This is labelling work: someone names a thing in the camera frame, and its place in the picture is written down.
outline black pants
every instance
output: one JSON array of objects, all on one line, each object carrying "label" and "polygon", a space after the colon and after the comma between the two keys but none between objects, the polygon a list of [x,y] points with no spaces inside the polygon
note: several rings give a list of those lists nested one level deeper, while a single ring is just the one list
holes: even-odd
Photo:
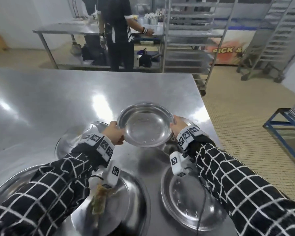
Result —
[{"label": "black pants", "polygon": [[110,69],[119,71],[121,61],[124,64],[125,72],[133,72],[134,66],[134,43],[113,43],[107,40]]}]

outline person standing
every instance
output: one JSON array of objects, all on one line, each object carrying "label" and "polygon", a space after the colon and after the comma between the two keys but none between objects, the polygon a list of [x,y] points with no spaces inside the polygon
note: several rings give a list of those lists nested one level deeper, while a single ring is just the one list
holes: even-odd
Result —
[{"label": "person standing", "polygon": [[153,29],[134,20],[129,0],[98,0],[97,19],[102,46],[107,43],[111,70],[119,71],[123,62],[125,71],[132,72],[134,42],[130,27],[146,36],[152,36]]}]

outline tiled floor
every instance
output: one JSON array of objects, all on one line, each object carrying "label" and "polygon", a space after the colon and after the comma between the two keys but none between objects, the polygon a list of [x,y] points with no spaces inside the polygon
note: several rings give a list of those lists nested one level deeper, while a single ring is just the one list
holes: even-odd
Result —
[{"label": "tiled floor", "polygon": [[[71,44],[53,51],[69,54]],[[45,51],[10,50],[0,54],[0,66],[52,68]],[[295,160],[264,128],[277,108],[292,107],[295,95],[271,79],[241,81],[234,67],[216,66],[203,98],[224,148],[285,194],[295,199]],[[295,134],[283,131],[295,143]]]}]

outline table leg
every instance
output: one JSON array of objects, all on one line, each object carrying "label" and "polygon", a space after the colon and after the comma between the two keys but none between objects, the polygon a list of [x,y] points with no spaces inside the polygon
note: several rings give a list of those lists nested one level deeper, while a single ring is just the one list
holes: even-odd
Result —
[{"label": "table leg", "polygon": [[46,42],[46,40],[45,40],[43,34],[42,34],[42,33],[37,33],[37,34],[38,34],[38,36],[39,36],[41,42],[43,43],[43,46],[44,46],[45,50],[47,51],[47,54],[48,54],[48,56],[49,56],[49,59],[50,59],[52,65],[53,65],[53,67],[54,67],[55,69],[59,69],[59,68],[58,68],[58,65],[57,65],[56,62],[55,62],[55,59],[53,58],[53,56],[52,56],[52,54],[51,54],[51,51],[50,51],[50,49],[49,49],[49,47],[48,47],[48,45],[47,45],[47,42]]}]

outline metal rack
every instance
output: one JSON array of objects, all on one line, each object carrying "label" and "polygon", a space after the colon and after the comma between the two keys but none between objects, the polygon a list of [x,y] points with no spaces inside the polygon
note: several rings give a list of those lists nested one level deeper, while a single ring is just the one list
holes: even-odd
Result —
[{"label": "metal rack", "polygon": [[250,45],[244,53],[237,72],[241,80],[248,80],[255,69],[269,74],[278,71],[274,78],[282,82],[284,70],[295,56],[295,0],[272,0],[269,10],[260,23]]},{"label": "metal rack", "polygon": [[[163,41],[161,45],[161,70],[175,73],[191,73],[202,96],[215,65],[217,53],[222,45],[226,31],[234,14],[234,3],[185,2],[165,0]],[[214,23],[217,8],[231,8],[225,25]],[[223,29],[223,34],[216,30]],[[220,38],[216,43],[211,38]],[[207,46],[217,46],[215,53],[205,51]]]},{"label": "metal rack", "polygon": [[[274,121],[273,119],[281,114],[286,121]],[[286,140],[281,136],[281,134],[275,129],[275,126],[291,126],[295,127],[295,106],[293,108],[279,108],[268,120],[264,123],[263,127],[269,129],[273,134],[279,139],[279,141],[286,147],[290,154],[295,158],[294,149],[286,142]],[[295,130],[295,128],[289,129],[284,128],[284,130]]]}]

